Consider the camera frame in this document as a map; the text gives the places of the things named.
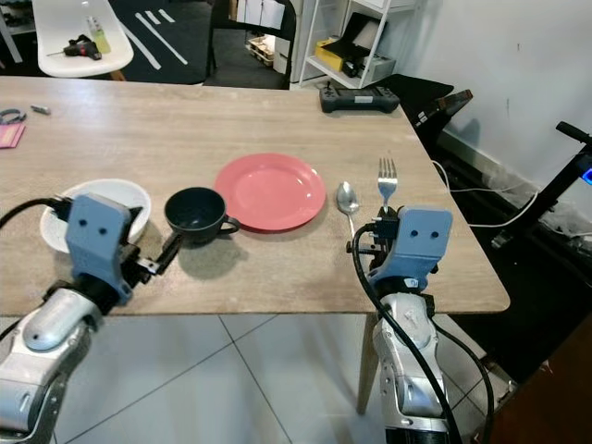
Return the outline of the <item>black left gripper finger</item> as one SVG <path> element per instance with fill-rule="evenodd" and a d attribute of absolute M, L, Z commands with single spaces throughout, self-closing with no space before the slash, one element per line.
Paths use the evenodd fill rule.
<path fill-rule="evenodd" d="M 181 233 L 170 233 L 166 242 L 162 245 L 162 251 L 154 261 L 154 275 L 164 275 L 169 264 L 174 261 L 175 255 L 182 244 Z"/>

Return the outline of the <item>silver fork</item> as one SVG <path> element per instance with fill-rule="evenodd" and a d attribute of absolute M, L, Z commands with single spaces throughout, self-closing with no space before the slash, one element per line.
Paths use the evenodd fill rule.
<path fill-rule="evenodd" d="M 381 157 L 379 160 L 377 186 L 379 186 L 379 194 L 382 196 L 381 210 L 388 210 L 389 200 L 396 193 L 398 187 L 396 164 L 388 157 Z"/>

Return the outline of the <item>black cup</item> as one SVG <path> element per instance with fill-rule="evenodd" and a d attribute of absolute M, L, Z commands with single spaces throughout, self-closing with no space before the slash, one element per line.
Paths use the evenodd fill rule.
<path fill-rule="evenodd" d="M 204 244 L 214 241 L 220 234 L 240 231 L 241 223 L 226 213 L 226 203 L 218 191 L 191 187 L 169 196 L 165 216 L 172 234 L 166 245 L 182 242 Z"/>

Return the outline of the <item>silver spoon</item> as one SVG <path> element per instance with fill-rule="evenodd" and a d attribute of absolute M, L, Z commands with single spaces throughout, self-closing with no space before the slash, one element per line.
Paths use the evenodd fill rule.
<path fill-rule="evenodd" d="M 361 211 L 361 202 L 355 187 L 348 181 L 342 181 L 335 193 L 338 210 L 347 217 L 347 223 L 350 225 L 350 232 L 347 233 L 347 241 L 352 242 L 352 236 L 356 232 L 356 227 L 352 217 Z"/>

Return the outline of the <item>red plate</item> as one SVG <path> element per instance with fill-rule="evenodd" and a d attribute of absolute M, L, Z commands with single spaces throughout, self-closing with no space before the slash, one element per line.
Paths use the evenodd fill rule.
<path fill-rule="evenodd" d="M 253 232 L 291 231 L 320 215 L 327 189 L 320 174 L 299 157 L 250 154 L 229 161 L 213 187 L 226 211 Z"/>

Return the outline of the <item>black game controller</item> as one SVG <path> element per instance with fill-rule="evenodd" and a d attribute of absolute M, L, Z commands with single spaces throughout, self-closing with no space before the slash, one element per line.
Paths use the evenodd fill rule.
<path fill-rule="evenodd" d="M 320 89 L 320 105 L 323 113 L 335 113 L 339 110 L 376 110 L 390 114 L 401 105 L 401 99 L 385 86 L 342 89 L 327 85 Z"/>

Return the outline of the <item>grey box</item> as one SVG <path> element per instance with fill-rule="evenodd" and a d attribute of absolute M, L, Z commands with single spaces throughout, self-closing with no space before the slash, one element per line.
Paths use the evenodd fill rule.
<path fill-rule="evenodd" d="M 396 59 L 389 58 L 389 56 L 373 55 L 369 59 L 369 63 L 366 63 L 366 60 L 366 55 L 344 59 L 339 67 L 343 75 L 364 84 L 382 80 L 382 78 L 393 75 L 394 70 L 396 70 Z"/>

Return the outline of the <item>black electric scooter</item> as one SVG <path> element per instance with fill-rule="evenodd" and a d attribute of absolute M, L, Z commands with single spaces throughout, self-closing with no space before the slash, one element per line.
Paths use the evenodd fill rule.
<path fill-rule="evenodd" d="M 592 173 L 589 173 L 589 170 L 592 170 L 592 134 L 587 134 L 587 132 L 565 121 L 560 121 L 557 124 L 557 130 L 562 132 L 563 135 L 571 137 L 572 140 L 583 144 L 583 148 L 580 148 L 580 151 L 575 153 L 570 161 L 567 161 L 567 164 L 560 169 L 557 177 L 551 179 L 545 189 L 542 189 L 530 199 L 530 203 L 522 208 L 520 215 L 504 226 L 498 236 L 492 238 L 492 248 L 503 248 L 508 242 L 514 241 L 515 238 L 532 231 L 542 216 L 554 207 L 560 196 L 568 191 L 575 182 L 592 177 Z"/>

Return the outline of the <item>pink card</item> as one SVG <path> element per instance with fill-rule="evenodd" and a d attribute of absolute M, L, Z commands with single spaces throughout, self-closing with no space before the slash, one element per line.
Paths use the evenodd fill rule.
<path fill-rule="evenodd" d="M 26 129 L 25 123 L 1 124 L 0 126 L 0 148 L 17 148 L 22 135 Z"/>

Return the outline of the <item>yellow case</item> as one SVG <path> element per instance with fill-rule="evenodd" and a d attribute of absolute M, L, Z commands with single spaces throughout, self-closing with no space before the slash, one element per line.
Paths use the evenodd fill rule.
<path fill-rule="evenodd" d="M 329 70 L 341 71 L 343 65 L 342 56 L 334 54 L 334 52 L 328 48 L 330 44 L 334 42 L 333 38 L 317 42 L 314 56 L 316 56 L 318 62 L 325 65 Z"/>

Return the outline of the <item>white shelf unit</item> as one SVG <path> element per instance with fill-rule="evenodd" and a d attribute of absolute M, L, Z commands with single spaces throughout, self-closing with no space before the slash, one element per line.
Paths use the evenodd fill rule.
<path fill-rule="evenodd" d="M 364 84 L 348 78 L 341 71 L 329 70 L 315 56 L 316 43 L 331 37 L 343 37 L 355 13 L 377 20 L 374 42 L 364 51 L 366 63 L 375 55 L 389 56 L 396 59 L 394 73 L 397 73 L 399 59 L 406 54 L 411 28 L 419 19 L 422 4 L 423 0 L 302 0 L 296 42 L 292 44 L 293 54 L 289 55 L 292 63 L 288 68 L 289 80 L 299 86 L 323 78 L 347 88 L 373 84 Z"/>

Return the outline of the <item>black rug with white lines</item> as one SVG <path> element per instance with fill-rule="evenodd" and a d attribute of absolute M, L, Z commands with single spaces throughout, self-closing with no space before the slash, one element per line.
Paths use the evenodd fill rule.
<path fill-rule="evenodd" d="M 210 41 L 206 0 L 111 0 L 131 33 L 132 60 L 121 70 L 136 83 L 200 84 Z"/>

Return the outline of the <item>brown wooden furniture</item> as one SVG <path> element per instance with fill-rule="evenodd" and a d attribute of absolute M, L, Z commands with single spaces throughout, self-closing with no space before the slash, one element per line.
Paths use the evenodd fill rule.
<path fill-rule="evenodd" d="M 490 444 L 592 444 L 592 313 L 499 407 Z"/>

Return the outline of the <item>yellow-green bottle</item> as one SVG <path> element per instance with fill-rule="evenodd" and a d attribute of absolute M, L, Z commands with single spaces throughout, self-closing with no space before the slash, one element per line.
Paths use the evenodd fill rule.
<path fill-rule="evenodd" d="M 107 3 L 93 3 L 83 1 L 83 13 L 89 37 L 96 43 L 97 51 L 102 55 L 109 55 L 111 52 L 110 43 L 106 38 L 106 30 L 111 26 L 111 14 Z"/>

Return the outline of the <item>white chair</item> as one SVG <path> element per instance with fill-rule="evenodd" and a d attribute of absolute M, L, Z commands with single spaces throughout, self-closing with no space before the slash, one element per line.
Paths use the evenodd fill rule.
<path fill-rule="evenodd" d="M 37 33 L 37 64 L 42 72 L 58 78 L 85 78 L 122 70 L 134 59 L 134 48 L 109 0 L 32 0 Z M 60 55 L 68 42 L 86 34 L 93 37 L 90 22 L 97 22 L 107 47 L 102 58 Z"/>

